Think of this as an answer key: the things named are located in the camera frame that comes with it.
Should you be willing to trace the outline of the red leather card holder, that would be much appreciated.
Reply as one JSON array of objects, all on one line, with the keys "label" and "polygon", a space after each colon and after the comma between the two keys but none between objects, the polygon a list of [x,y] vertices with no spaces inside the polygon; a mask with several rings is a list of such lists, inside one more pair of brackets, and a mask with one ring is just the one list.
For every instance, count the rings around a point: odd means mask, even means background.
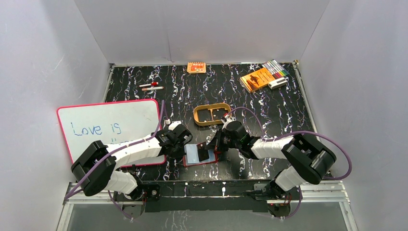
[{"label": "red leather card holder", "polygon": [[183,165],[190,167],[218,162],[217,154],[212,150],[207,150],[206,146],[206,142],[186,144],[184,146]]}]

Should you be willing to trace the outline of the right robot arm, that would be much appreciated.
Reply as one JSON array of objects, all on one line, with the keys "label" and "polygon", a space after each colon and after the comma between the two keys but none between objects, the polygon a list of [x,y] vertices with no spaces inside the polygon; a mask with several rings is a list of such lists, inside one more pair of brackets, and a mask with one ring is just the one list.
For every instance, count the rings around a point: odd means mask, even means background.
[{"label": "right robot arm", "polygon": [[266,140],[250,135],[241,122],[226,116],[223,127],[205,146],[214,152],[237,149],[248,159],[286,159],[290,166],[265,186],[277,199],[284,199],[290,190],[303,183],[319,184],[336,161],[336,156],[308,131],[281,139]]}]

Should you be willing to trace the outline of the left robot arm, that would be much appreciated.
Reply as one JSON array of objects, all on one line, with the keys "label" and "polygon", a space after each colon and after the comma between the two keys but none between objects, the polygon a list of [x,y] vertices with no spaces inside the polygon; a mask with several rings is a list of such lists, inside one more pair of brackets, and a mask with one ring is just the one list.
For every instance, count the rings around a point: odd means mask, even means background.
[{"label": "left robot arm", "polygon": [[141,180],[119,168],[146,158],[167,156],[181,158],[184,146],[193,135],[181,124],[170,122],[162,129],[134,141],[105,145],[101,140],[92,142],[72,164],[71,171],[77,186],[66,197],[83,192],[94,196],[101,191],[123,193],[131,200],[139,200],[148,193]]}]

